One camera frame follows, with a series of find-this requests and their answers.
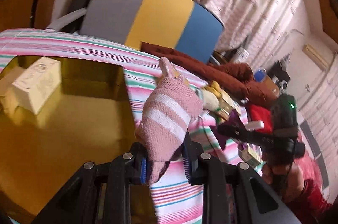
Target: pink striped blanket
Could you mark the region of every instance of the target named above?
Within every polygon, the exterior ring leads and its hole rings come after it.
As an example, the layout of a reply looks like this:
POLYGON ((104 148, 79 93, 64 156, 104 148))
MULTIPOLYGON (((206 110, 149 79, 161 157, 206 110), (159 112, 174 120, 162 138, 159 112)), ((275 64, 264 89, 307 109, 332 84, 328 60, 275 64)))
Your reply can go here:
MULTIPOLYGON (((0 33, 0 71, 17 55, 72 57, 122 66, 136 125, 140 123, 143 104, 155 88, 156 78, 161 75, 158 57, 94 37, 47 30, 14 29, 0 33)), ((206 84, 182 67, 176 66, 176 69, 185 75, 192 89, 206 84)), ((241 118, 243 122, 247 121, 245 112, 241 118)), ((237 144, 229 140, 222 151, 210 125, 215 125, 215 120, 205 112, 188 129, 192 139, 220 160, 239 163, 237 144)), ((202 222, 203 187, 188 184, 182 160, 170 163, 165 175, 151 186, 151 194, 158 223, 202 222)))

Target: red cloth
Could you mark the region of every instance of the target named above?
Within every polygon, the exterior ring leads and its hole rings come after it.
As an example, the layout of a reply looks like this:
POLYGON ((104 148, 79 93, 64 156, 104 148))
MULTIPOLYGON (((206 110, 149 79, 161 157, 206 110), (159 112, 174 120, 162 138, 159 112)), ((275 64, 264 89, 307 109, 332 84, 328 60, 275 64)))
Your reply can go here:
POLYGON ((337 206, 333 207, 323 198, 320 188, 312 179, 305 180, 303 193, 286 205, 302 224, 317 224, 316 219, 322 218, 328 210, 337 210, 337 206))
POLYGON ((309 152, 305 151, 302 158, 294 160, 303 172, 304 180, 311 179, 316 182, 320 188, 322 186, 322 174, 317 162, 309 156, 309 152))
POLYGON ((271 113, 269 110, 252 103, 248 103, 246 109, 249 112, 251 121, 263 121, 264 128, 258 129, 258 132, 270 135, 273 133, 273 123, 271 121, 271 113))

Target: striped sock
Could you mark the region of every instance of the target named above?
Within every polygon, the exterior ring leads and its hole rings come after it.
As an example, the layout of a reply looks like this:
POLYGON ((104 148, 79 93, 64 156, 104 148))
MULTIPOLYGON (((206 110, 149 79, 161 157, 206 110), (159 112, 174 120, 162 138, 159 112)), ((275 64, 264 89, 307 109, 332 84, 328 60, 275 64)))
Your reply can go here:
POLYGON ((151 161, 149 185, 164 173, 166 162, 183 143, 188 125, 203 110, 201 99, 184 84, 183 75, 175 78, 169 60, 162 57, 159 66, 164 77, 146 100, 141 123, 135 131, 151 161))

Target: yellow panel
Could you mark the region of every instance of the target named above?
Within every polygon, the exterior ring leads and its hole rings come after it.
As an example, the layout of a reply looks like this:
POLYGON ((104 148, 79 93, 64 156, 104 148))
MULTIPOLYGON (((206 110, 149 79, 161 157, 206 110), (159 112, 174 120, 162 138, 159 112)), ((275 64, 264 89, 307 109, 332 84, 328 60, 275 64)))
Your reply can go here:
POLYGON ((192 0, 143 0, 125 45, 139 50, 144 41, 174 48, 193 6, 192 0))
MULTIPOLYGON (((0 79, 38 58, 14 58, 0 79)), ((29 224, 83 163, 110 162, 136 140, 122 68, 55 59, 61 61, 62 83, 38 115, 22 107, 5 114, 0 104, 0 204, 22 224, 29 224)), ((132 188, 131 197, 133 223, 156 223, 149 187, 132 188)))

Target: small box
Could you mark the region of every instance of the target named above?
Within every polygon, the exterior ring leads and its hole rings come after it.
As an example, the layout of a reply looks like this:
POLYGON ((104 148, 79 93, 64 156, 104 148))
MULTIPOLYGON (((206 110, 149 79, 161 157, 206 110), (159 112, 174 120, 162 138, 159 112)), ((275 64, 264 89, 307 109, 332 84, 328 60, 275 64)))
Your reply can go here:
POLYGON ((239 105, 231 99, 229 94, 227 94, 224 90, 221 92, 222 97, 219 98, 219 107, 222 108, 225 112, 230 116, 231 111, 236 110, 238 115, 241 115, 241 108, 239 105))
POLYGON ((261 158, 252 148, 247 147, 244 150, 238 150, 239 157, 247 162, 251 167, 255 168, 261 163, 261 158))
POLYGON ((61 62, 41 57, 13 83, 19 105, 38 114, 49 96, 61 83, 61 62))

